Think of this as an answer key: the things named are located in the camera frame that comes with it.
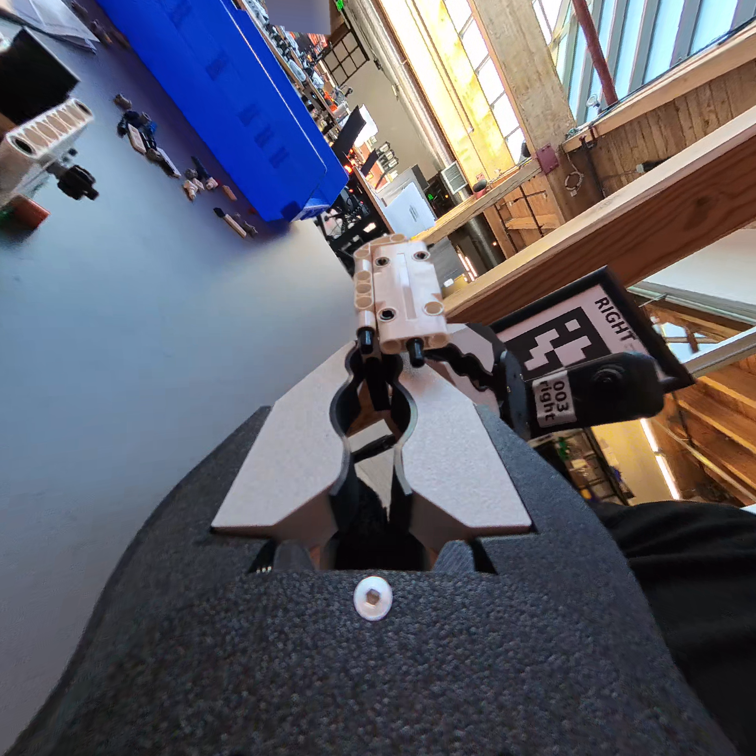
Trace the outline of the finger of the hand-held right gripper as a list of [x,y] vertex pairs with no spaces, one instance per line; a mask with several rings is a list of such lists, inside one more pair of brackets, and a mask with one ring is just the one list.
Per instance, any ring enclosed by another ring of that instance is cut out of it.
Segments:
[[479,389],[467,376],[454,372],[449,363],[440,364],[440,376],[465,394],[474,404],[486,406],[493,413],[500,413],[500,404],[491,389]]
[[480,324],[449,324],[450,368],[468,379],[496,379],[504,342],[492,328]]

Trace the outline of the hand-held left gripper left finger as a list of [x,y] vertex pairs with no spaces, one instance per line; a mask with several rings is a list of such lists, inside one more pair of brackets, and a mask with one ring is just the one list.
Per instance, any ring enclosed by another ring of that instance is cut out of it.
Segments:
[[274,403],[212,521],[214,532],[324,549],[354,518],[347,431],[360,413],[360,357],[348,343]]

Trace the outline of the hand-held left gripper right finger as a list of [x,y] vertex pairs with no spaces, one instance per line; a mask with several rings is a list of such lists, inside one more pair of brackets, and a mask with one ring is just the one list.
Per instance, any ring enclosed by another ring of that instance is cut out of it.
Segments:
[[402,358],[393,384],[402,435],[395,477],[408,531],[440,556],[447,543],[532,531],[533,522],[485,424],[491,415],[428,365]]

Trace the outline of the small white lego sub-assembly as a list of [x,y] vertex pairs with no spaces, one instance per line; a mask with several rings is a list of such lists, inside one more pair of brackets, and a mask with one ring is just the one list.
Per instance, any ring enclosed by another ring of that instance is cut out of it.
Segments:
[[406,354],[421,367],[449,345],[445,306],[430,251],[398,233],[354,252],[356,338],[362,354]]

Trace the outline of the pile of mixed small lego pieces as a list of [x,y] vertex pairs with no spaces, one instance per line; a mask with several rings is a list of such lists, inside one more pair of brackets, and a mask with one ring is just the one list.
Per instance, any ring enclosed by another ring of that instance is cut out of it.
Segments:
[[132,149],[160,168],[181,187],[186,200],[195,203],[203,194],[209,195],[213,214],[242,239],[251,240],[259,235],[255,225],[238,210],[229,209],[229,203],[239,201],[239,196],[228,184],[220,182],[205,167],[198,156],[190,156],[191,165],[180,170],[156,139],[156,122],[145,111],[133,108],[125,95],[118,93],[113,104],[121,111],[117,125],[119,137],[127,139]]

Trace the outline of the large lego truck model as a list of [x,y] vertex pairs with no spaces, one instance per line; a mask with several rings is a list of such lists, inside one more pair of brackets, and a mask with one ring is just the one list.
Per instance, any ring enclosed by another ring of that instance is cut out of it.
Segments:
[[22,28],[2,42],[1,211],[36,230],[49,211],[33,195],[54,178],[73,200],[96,200],[95,177],[75,163],[77,142],[94,114],[72,96],[80,78],[32,31]]

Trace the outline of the lego instruction booklet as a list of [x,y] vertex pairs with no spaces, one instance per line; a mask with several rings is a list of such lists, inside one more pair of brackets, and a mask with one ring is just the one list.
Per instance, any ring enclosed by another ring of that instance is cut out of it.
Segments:
[[95,52],[98,38],[63,1],[1,1],[1,15],[55,39]]

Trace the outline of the white box appliance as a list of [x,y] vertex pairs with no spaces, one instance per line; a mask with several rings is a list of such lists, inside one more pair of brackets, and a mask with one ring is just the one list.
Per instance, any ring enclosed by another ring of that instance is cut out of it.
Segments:
[[403,237],[415,237],[433,228],[436,216],[423,191],[409,182],[383,209],[389,232]]

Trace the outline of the wooden ceiling beam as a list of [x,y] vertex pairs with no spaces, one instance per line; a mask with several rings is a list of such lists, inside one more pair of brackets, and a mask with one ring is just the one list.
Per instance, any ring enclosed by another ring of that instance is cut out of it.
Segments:
[[445,299],[489,325],[604,266],[634,285],[754,221],[755,108]]

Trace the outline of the person's black clothing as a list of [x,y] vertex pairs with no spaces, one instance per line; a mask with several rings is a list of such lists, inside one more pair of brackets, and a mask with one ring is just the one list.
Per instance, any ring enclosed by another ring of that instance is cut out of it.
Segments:
[[687,684],[741,754],[755,754],[755,516],[723,504],[591,503]]

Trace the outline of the red pipe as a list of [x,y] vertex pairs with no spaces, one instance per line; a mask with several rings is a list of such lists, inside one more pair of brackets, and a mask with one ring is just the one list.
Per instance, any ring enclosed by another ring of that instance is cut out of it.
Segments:
[[586,1],[572,1],[572,7],[574,8],[578,24],[583,31],[591,62],[599,77],[606,105],[607,107],[613,107],[619,102],[619,97],[616,93],[606,57],[602,52],[600,38],[597,28],[593,23],[592,14],[588,9]]

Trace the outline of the blue plastic bin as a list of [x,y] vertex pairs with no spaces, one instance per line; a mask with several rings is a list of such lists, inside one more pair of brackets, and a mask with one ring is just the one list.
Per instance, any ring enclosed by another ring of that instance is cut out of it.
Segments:
[[333,205],[345,168],[246,11],[220,1],[99,5],[266,222]]

